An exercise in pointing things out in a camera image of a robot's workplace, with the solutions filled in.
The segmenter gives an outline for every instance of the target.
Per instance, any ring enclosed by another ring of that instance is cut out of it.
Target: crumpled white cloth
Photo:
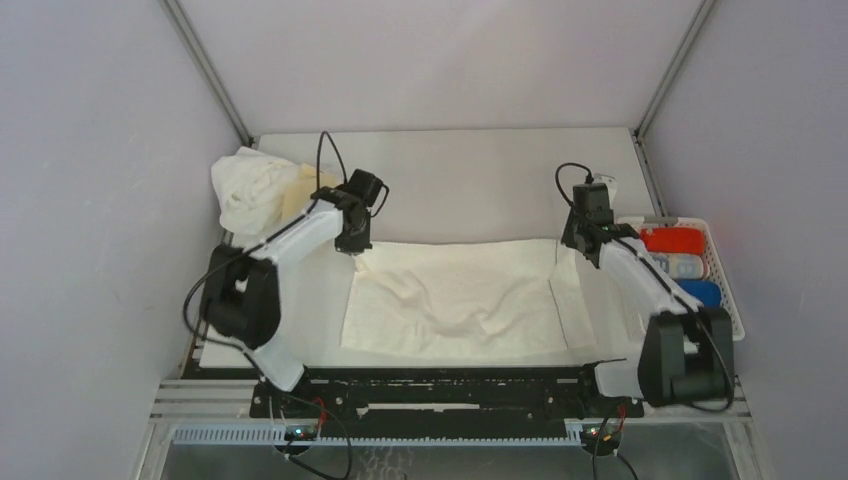
[[[556,245],[375,242],[355,260],[341,345],[404,357],[497,360],[593,344],[574,263],[566,255],[558,259]],[[554,286],[567,292],[555,296]]]
[[[221,226],[258,235],[279,222],[286,190],[300,178],[300,165],[241,147],[212,165],[212,187],[221,206]]]

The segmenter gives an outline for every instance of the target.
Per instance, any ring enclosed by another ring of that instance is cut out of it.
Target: black bracket
[[[734,375],[733,322],[723,308],[701,308],[702,323],[710,330],[718,352]],[[684,337],[698,345],[698,352],[683,351]],[[661,312],[651,317],[639,358],[639,386],[645,400],[655,406],[684,404],[727,396],[724,369],[709,340],[692,314]]]
[[[267,259],[242,256],[240,248],[219,245],[212,251],[209,271],[228,261],[206,280],[200,315],[221,335],[257,348],[274,336],[280,324],[277,267]],[[236,282],[246,282],[243,291]]]
[[[322,187],[312,198],[332,203],[344,218],[342,233],[336,237],[336,250],[357,255],[371,248],[371,212],[383,181],[373,173],[356,169],[347,183],[338,187]]]
[[[595,268],[600,268],[601,245],[614,238],[639,238],[632,226],[615,223],[605,184],[575,185],[572,192],[574,206],[568,213],[560,242],[582,253]]]
[[[317,418],[320,410],[276,394],[266,384],[254,389],[251,418]],[[364,438],[537,438],[563,436],[564,419],[603,416],[620,399],[601,397],[594,365],[477,369],[309,369],[291,392],[323,403],[348,433]],[[410,410],[404,404],[448,404],[471,408]],[[644,415],[641,403],[628,416]],[[341,435],[325,424],[325,435]]]

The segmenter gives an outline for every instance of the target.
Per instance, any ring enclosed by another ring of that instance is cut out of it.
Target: red wire
[[[326,407],[324,407],[324,400],[321,400],[321,397],[315,397],[315,400],[313,400],[313,402],[317,403],[318,405],[321,405],[321,416],[318,417],[318,426],[315,427],[320,430],[321,427],[324,426],[324,422],[327,421],[327,411],[324,410],[324,408]]]
[[[618,430],[615,433],[618,433],[624,429],[624,421],[627,420],[627,408],[624,405],[618,406],[618,416],[620,417],[618,421]]]

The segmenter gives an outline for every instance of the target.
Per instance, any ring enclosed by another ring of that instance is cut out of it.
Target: red object
[[[324,422],[327,421],[327,409],[324,406],[324,400],[322,400],[321,397],[315,397],[313,402],[321,406],[321,416],[318,417],[318,425],[316,426],[316,428],[320,431],[321,427],[324,426]]]
[[[645,228],[642,229],[641,236],[649,252],[702,255],[706,248],[704,234],[696,228]]]
[[[618,406],[618,429],[613,432],[613,435],[624,430],[624,421],[627,420],[627,407],[624,405]]]

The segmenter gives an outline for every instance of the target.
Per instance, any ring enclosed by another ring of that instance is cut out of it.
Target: white backdrop
[[[780,479],[845,478],[846,18],[844,0],[722,2],[647,139],[671,212],[712,227]]]
[[[252,134],[635,127],[699,0],[183,0]]]
[[[154,1],[0,2],[0,32],[0,478],[129,478],[238,139]]]
[[[453,130],[338,133],[348,171],[361,168],[391,187],[374,240],[468,243],[559,238],[568,205],[554,183],[563,162],[612,175],[618,215],[653,212],[650,194],[625,128]],[[263,135],[259,149],[294,162],[314,163],[318,134]],[[322,168],[338,162],[325,146]],[[560,174],[571,186],[582,170]]]

